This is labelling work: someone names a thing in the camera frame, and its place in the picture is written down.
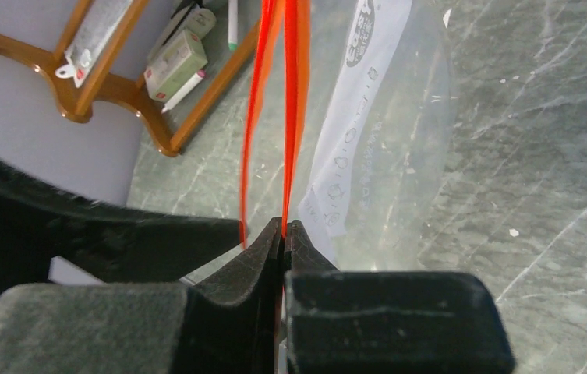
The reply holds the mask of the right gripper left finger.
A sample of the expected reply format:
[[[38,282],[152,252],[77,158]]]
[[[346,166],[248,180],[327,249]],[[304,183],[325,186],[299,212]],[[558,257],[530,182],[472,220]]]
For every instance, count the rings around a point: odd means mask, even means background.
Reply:
[[[0,294],[0,373],[272,373],[281,220],[193,286],[20,284]]]

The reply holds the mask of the clear zip top bag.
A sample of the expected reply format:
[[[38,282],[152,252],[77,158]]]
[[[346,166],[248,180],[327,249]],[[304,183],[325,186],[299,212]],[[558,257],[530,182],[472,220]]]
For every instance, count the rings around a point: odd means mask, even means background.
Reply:
[[[458,102],[435,1],[255,1],[241,241],[299,222],[340,270],[418,270]]]

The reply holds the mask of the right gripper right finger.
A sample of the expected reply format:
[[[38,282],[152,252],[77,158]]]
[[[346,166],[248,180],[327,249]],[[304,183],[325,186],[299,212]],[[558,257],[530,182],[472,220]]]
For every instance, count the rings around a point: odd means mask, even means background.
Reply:
[[[456,271],[337,270],[293,221],[284,241],[290,373],[512,373],[486,285]]]

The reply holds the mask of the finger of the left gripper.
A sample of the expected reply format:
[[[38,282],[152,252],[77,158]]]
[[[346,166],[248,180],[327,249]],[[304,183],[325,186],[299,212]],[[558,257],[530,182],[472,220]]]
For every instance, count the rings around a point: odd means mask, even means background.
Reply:
[[[0,159],[0,294],[47,282],[56,256],[106,283],[176,281],[236,247],[241,227],[88,199]]]

